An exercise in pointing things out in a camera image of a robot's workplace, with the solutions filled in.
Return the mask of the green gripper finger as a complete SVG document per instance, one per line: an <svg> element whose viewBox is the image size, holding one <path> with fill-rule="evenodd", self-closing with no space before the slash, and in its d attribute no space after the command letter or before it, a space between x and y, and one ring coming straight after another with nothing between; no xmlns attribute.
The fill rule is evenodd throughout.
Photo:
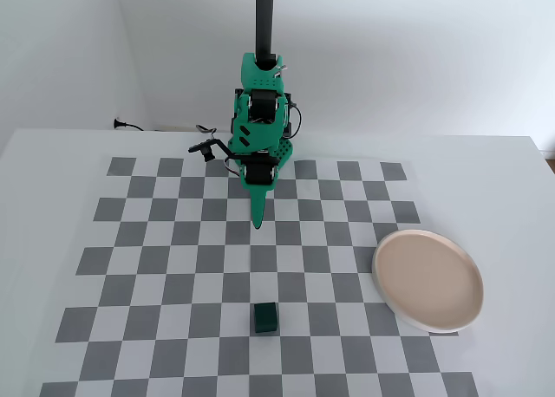
<svg viewBox="0 0 555 397"><path fill-rule="evenodd" d="M251 221L255 229L259 229L264 220L265 199L272 191L278 179L278 160L274 158L274 180L272 183L247 182L247 158L240 160L240 178L244 188L249 192L251 199Z"/></svg>

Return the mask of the black gripper body with motor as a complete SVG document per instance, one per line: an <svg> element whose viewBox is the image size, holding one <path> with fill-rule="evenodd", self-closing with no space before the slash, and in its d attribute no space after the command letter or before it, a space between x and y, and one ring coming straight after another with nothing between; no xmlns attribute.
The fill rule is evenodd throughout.
<svg viewBox="0 0 555 397"><path fill-rule="evenodd" d="M248 183L272 183L274 158L268 153L253 153L247 158Z"/></svg>

